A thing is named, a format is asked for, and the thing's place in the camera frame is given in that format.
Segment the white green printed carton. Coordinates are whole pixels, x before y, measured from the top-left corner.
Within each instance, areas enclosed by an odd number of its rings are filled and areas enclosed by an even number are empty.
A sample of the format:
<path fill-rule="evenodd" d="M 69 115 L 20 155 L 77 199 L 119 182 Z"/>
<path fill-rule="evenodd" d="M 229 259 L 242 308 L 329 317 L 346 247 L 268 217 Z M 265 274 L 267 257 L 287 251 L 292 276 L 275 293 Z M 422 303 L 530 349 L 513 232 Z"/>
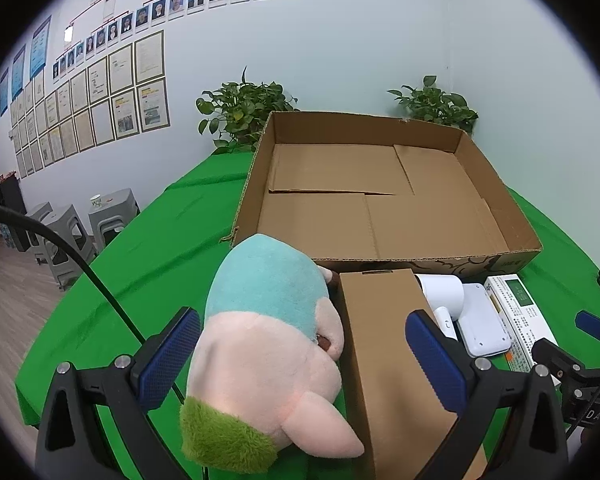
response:
<path fill-rule="evenodd" d="M 489 276 L 484 283 L 512 343 L 505 353 L 514 372 L 530 372 L 535 360 L 532 347 L 540 339 L 557 344 L 538 305 L 517 274 Z"/>

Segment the white plastic device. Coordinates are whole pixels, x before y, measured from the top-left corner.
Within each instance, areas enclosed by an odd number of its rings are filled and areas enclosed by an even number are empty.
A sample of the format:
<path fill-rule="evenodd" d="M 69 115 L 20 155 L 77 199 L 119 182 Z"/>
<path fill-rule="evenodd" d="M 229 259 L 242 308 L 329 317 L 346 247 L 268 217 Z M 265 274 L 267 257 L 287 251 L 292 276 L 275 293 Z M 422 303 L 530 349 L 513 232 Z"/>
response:
<path fill-rule="evenodd" d="M 456 324 L 467 353 L 472 358 L 490 358 L 510 349 L 512 340 L 486 289 L 467 283 L 464 306 Z"/>

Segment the long brown cardboard box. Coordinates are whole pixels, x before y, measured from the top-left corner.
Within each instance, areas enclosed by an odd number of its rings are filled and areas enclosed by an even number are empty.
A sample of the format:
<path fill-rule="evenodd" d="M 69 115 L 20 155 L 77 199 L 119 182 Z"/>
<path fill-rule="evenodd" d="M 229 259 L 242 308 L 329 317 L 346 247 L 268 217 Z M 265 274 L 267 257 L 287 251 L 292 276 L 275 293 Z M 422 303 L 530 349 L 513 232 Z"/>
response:
<path fill-rule="evenodd" d="M 346 343 L 340 358 L 347 420 L 364 444 L 355 479 L 413 479 L 451 429 L 405 339 L 405 321 L 427 301 L 412 271 L 339 275 L 337 309 Z"/>

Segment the pink teal plush toy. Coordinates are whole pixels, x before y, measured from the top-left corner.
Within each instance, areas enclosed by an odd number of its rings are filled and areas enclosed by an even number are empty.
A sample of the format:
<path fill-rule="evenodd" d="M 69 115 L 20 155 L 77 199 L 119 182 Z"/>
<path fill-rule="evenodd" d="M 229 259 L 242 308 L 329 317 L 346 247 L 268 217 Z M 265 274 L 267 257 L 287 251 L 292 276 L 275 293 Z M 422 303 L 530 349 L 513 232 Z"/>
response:
<path fill-rule="evenodd" d="M 344 330 L 334 271 L 265 234 L 233 247 L 204 308 L 180 411 L 184 455 L 209 468 L 262 474 L 295 445 L 357 458 L 364 444 L 335 408 Z"/>

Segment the white hair dryer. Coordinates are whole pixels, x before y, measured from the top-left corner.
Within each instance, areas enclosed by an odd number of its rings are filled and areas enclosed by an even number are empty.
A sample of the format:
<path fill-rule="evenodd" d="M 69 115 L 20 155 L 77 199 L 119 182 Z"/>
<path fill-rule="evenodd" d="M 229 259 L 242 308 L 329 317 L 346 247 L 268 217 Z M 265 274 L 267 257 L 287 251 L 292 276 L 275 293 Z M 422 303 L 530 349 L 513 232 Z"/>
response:
<path fill-rule="evenodd" d="M 415 278 L 442 334 L 457 340 L 454 322 L 460 317 L 465 301 L 462 281 L 446 274 L 416 274 Z"/>

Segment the green tablecloth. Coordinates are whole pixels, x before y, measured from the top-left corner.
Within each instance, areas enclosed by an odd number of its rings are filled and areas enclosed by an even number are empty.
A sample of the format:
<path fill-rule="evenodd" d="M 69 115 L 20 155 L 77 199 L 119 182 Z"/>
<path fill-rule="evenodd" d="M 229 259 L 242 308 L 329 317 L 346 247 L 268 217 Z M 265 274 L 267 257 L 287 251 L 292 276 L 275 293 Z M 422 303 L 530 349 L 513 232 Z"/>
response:
<path fill-rule="evenodd" d="M 53 310 L 15 379 L 23 422 L 40 421 L 56 367 L 100 367 L 134 353 L 140 337 L 160 332 L 182 307 L 202 309 L 216 269 L 230 248 L 228 234 L 252 157 L 213 155 L 169 185 L 93 261 L 102 280 L 76 284 Z M 557 343 L 600 368 L 600 341 L 579 330 L 578 312 L 600 317 L 597 266 L 539 209 L 519 208 L 542 243 L 521 271 Z"/>

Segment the paper cup on stool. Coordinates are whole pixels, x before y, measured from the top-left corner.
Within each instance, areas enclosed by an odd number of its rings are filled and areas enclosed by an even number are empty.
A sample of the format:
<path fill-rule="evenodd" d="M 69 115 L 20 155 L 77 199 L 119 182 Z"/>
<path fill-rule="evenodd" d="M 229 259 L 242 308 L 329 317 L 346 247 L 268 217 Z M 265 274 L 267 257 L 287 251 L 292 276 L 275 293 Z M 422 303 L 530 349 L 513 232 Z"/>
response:
<path fill-rule="evenodd" d="M 94 208 L 100 208 L 102 206 L 102 196 L 100 194 L 92 196 L 91 204 Z"/>

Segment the large open cardboard box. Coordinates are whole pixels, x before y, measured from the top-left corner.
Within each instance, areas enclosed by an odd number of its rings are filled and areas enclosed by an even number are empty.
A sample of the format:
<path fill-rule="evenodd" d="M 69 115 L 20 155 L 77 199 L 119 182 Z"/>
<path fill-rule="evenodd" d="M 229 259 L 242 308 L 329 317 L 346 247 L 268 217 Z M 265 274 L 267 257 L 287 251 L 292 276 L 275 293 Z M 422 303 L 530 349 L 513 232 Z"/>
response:
<path fill-rule="evenodd" d="M 542 249 L 464 131 L 335 112 L 268 116 L 234 219 L 339 272 L 512 274 Z"/>

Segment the right potted green plant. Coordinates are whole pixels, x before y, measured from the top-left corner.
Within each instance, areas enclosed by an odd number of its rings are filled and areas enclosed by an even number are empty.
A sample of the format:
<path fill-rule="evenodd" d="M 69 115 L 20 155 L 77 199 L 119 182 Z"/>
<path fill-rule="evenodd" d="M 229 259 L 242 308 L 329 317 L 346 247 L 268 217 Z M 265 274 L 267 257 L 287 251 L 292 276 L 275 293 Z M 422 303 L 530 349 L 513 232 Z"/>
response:
<path fill-rule="evenodd" d="M 402 84 L 400 89 L 390 89 L 388 93 L 407 118 L 454 127 L 470 136 L 474 133 L 478 113 L 469 107 L 464 96 L 440 89 L 436 75 L 423 76 L 420 88 Z"/>

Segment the potted green plant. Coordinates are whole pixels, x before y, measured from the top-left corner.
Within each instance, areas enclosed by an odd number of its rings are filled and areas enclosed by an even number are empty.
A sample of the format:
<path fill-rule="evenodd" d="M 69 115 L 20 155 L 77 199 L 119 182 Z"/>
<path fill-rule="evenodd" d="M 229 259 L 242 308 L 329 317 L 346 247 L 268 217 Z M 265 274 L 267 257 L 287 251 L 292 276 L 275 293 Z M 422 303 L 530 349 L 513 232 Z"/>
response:
<path fill-rule="evenodd" d="M 198 133 L 209 133 L 219 153 L 254 152 L 268 116 L 297 110 L 298 99 L 281 84 L 256 84 L 246 78 L 246 71 L 242 70 L 240 81 L 223 82 L 215 90 L 204 90 L 195 102 L 202 116 Z"/>
<path fill-rule="evenodd" d="M 478 113 L 469 107 L 464 96 L 440 89 L 436 75 L 423 76 L 420 88 L 402 84 L 400 89 L 390 89 L 388 93 L 407 118 L 454 127 L 470 136 L 474 133 Z"/>

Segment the framed certificate lower right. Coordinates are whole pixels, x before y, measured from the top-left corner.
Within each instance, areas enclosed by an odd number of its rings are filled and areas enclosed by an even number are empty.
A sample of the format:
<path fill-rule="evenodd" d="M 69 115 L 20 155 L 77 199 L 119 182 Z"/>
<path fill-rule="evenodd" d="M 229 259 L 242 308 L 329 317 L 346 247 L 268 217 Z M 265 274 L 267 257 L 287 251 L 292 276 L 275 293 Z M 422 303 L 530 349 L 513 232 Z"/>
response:
<path fill-rule="evenodd" d="M 138 110 L 140 111 L 140 131 L 148 132 L 170 127 L 166 80 L 158 78 L 140 84 L 136 88 Z"/>

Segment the framed certificate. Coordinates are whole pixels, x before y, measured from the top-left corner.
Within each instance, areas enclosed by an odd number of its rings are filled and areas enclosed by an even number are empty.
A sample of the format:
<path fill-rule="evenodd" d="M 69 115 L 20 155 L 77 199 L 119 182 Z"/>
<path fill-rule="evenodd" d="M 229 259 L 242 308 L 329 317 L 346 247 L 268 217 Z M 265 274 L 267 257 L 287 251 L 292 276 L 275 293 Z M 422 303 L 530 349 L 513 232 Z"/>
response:
<path fill-rule="evenodd" d="M 140 131 L 148 132 L 170 127 L 166 80 L 158 78 L 140 84 L 136 88 L 138 110 L 140 111 Z"/>
<path fill-rule="evenodd" d="M 134 63 L 137 84 L 164 75 L 162 30 L 134 42 Z"/>

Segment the left potted green plant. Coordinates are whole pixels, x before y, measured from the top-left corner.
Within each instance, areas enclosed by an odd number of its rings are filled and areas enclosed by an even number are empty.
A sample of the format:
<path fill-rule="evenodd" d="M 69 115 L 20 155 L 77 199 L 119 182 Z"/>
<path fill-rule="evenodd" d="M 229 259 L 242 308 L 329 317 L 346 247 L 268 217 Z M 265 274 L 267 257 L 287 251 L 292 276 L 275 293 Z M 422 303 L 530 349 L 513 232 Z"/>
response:
<path fill-rule="evenodd" d="M 202 116 L 198 133 L 209 133 L 219 153 L 254 152 L 268 116 L 297 110 L 298 99 L 281 84 L 256 84 L 246 78 L 246 71 L 242 70 L 240 81 L 223 82 L 215 90 L 204 90 L 195 102 Z"/>

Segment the framed certificate upper right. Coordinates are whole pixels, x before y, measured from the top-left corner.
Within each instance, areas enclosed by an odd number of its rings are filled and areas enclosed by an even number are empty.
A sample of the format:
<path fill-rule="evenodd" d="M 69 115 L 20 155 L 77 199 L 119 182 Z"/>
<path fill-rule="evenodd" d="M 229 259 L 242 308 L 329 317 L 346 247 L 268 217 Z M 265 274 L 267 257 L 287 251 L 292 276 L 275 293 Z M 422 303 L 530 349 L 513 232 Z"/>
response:
<path fill-rule="evenodd" d="M 164 75 L 162 30 L 134 42 L 134 63 L 137 84 Z"/>

